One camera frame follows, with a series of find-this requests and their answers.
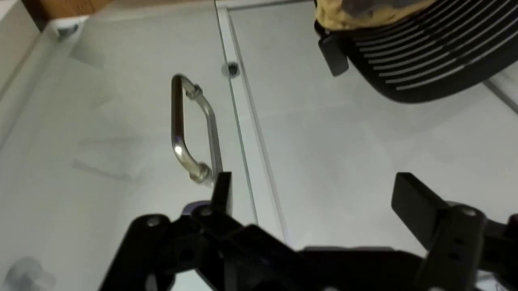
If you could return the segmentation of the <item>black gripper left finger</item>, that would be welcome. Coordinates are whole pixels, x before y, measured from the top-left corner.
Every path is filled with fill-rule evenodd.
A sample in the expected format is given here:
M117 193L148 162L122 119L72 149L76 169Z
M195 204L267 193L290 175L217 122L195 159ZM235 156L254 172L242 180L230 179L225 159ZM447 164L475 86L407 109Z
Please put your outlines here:
M301 291L298 256L256 225L230 216L232 174L217 177L212 198L167 216L138 217L99 291L172 291L195 272L211 291Z

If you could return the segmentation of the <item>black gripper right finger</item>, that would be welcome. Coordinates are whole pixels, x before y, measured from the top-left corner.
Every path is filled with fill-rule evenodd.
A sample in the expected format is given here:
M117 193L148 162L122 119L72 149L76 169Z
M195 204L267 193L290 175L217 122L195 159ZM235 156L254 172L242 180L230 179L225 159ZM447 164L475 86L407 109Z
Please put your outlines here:
M476 208L444 201L413 174L395 177L392 211L428 251L412 291L476 291L479 272L518 291L515 216L494 222Z

